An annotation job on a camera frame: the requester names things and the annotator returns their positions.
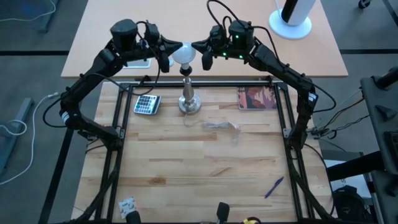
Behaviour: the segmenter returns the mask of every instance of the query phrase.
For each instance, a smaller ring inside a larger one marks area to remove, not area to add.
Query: white cable
[[[53,5],[53,10],[51,10],[50,12],[46,12],[44,14],[38,15],[33,19],[18,19],[18,18],[8,18],[8,19],[0,19],[0,22],[6,22],[6,21],[22,21],[22,22],[31,22],[34,21],[42,16],[46,16],[52,13],[55,13],[55,11],[57,10],[57,7],[55,6],[54,2],[52,0],[49,0],[51,2],[51,4]]]
[[[343,100],[341,103],[339,103],[336,108],[338,108],[339,106],[341,106],[343,103],[347,102],[349,99],[351,99],[352,97],[354,97],[355,95],[357,95],[359,92],[361,92],[362,90],[358,90],[355,93],[353,93],[350,97],[348,97],[347,99]],[[316,127],[314,127],[315,129],[317,129],[317,127],[320,127],[321,124],[323,124],[323,122],[325,122],[326,120],[322,120],[321,123],[319,123]]]
[[[203,128],[229,128],[231,127],[231,123],[229,122],[222,122],[220,124],[215,124],[215,123],[210,123],[210,122],[204,122],[202,124]]]
[[[187,119],[187,116],[188,116],[188,114],[185,114],[184,119],[182,120],[182,123],[184,124],[185,127],[192,127],[192,126],[194,126],[197,123],[203,122],[202,120],[200,120],[200,121],[197,121],[197,122],[195,122],[193,124],[186,124],[185,120]]]
[[[27,126],[26,126],[25,122],[20,121],[20,120],[12,120],[12,121],[8,121],[8,124],[9,123],[13,123],[13,122],[17,122],[17,123],[20,123],[21,125],[23,125],[24,126],[24,130],[21,133],[13,133],[7,128],[7,126],[2,125],[2,124],[0,124],[0,128],[4,128],[8,132],[8,134],[13,135],[13,136],[20,136],[20,135],[25,134],[26,129],[27,129]]]
[[[14,180],[15,178],[17,178],[17,177],[19,177],[20,175],[24,174],[24,173],[31,167],[31,165],[32,165],[32,163],[33,163],[33,158],[34,158],[34,143],[35,143],[35,135],[36,135],[36,129],[35,129],[35,114],[36,114],[37,108],[39,108],[39,106],[43,103],[44,100],[51,99],[51,98],[56,97],[56,96],[58,96],[58,95],[59,95],[59,93],[54,93],[54,94],[52,94],[52,95],[47,95],[47,96],[43,97],[43,98],[39,101],[39,103],[37,104],[35,110],[33,111],[33,115],[32,115],[33,135],[32,135],[32,145],[31,145],[31,149],[30,149],[31,152],[30,152],[30,162],[29,162],[29,165],[26,167],[26,169],[24,169],[24,171],[20,172],[19,174],[15,175],[14,177],[11,177],[10,179],[8,179],[8,180],[6,180],[6,181],[0,182],[0,185],[6,184],[6,183],[8,183],[8,182]]]

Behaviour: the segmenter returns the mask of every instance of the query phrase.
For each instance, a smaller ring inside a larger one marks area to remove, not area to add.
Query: wooden tabletop
[[[279,5],[282,7],[284,2],[279,0]],[[276,10],[273,0],[228,0],[225,3],[240,19],[266,28],[269,28],[269,16]],[[211,3],[211,9],[219,21],[229,15],[227,10],[216,3]],[[312,31],[302,40],[285,40],[269,29],[281,61],[310,77],[348,76],[320,0],[316,1],[309,17],[312,20]],[[89,0],[61,76],[76,78],[80,73],[85,73],[92,66],[98,52],[111,39],[109,29],[122,19],[132,19],[134,22],[147,19],[158,26],[164,37],[181,42],[206,39],[211,27],[216,24],[207,11],[206,0]],[[265,31],[256,30],[254,35],[272,48]],[[202,70],[199,52],[191,66],[191,76],[194,77],[250,78],[268,75],[243,65],[241,60],[222,58],[216,59],[212,69],[206,72]],[[170,72],[161,74],[161,77],[181,77],[179,68],[178,64],[174,64]],[[156,61],[153,61],[150,68],[123,69],[114,77],[141,78],[144,75],[157,75]]]
[[[133,113],[137,100],[133,98],[116,201],[133,196],[143,222],[215,222],[219,202],[231,206],[230,222],[253,216],[263,222],[296,221],[277,110],[239,110],[236,88],[197,88],[195,93],[202,108],[197,115],[187,117],[186,124],[193,124],[190,127],[183,125],[184,116],[178,110],[182,89],[155,88],[151,95],[161,95],[162,101],[154,116]],[[116,86],[104,83],[96,122],[111,125],[117,95]],[[296,92],[290,90],[290,95],[295,108]],[[233,130],[204,129],[203,121],[240,125],[238,141],[233,141]],[[318,141],[308,139],[307,144],[320,151]],[[304,147],[302,152],[310,190],[330,211],[325,168],[311,149]],[[72,218],[79,216],[97,194],[105,155],[104,147],[86,155]],[[282,183],[265,199],[282,176]],[[302,194],[301,204],[306,214]],[[123,222],[117,203],[113,221]]]

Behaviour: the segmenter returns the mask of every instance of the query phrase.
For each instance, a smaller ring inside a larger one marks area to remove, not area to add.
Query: light bulb
[[[172,57],[175,62],[183,64],[188,64],[195,58],[196,50],[191,46],[190,42],[183,43],[182,47],[176,50]]]

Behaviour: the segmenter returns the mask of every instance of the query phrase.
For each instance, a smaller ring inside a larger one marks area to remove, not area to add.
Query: yellow object
[[[259,224],[259,223],[257,222],[257,220],[245,219],[245,220],[243,220],[243,224]]]

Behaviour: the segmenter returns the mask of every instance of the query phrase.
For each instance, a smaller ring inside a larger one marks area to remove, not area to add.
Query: blue pen
[[[284,179],[284,177],[281,177],[279,180],[277,180],[274,184],[274,186],[268,191],[268,193],[266,194],[266,196],[264,198],[267,198],[271,195],[271,193],[275,190],[276,187],[278,187],[278,185],[282,182],[282,180]]]

